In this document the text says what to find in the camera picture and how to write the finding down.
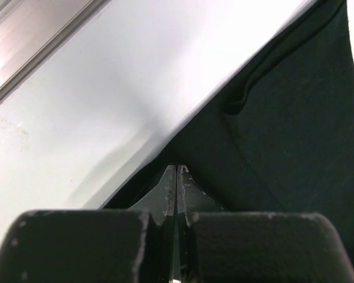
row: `black cloth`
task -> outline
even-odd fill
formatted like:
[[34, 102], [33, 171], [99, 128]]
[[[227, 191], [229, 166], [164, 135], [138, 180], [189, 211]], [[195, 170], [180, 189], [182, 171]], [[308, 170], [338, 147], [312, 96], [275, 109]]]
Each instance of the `black cloth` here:
[[346, 1], [317, 1], [138, 176], [153, 176], [170, 162], [186, 164], [231, 211], [325, 215], [354, 264], [354, 67]]

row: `garment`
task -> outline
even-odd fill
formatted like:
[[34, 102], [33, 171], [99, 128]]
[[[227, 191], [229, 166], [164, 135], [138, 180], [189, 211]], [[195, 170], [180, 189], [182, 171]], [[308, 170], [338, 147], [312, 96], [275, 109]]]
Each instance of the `garment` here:
[[[346, 1], [317, 1], [271, 40], [119, 198], [141, 193], [136, 184], [150, 186], [171, 162], [186, 164], [231, 211], [325, 215], [354, 264], [354, 67]], [[114, 197], [109, 206], [115, 203]]]

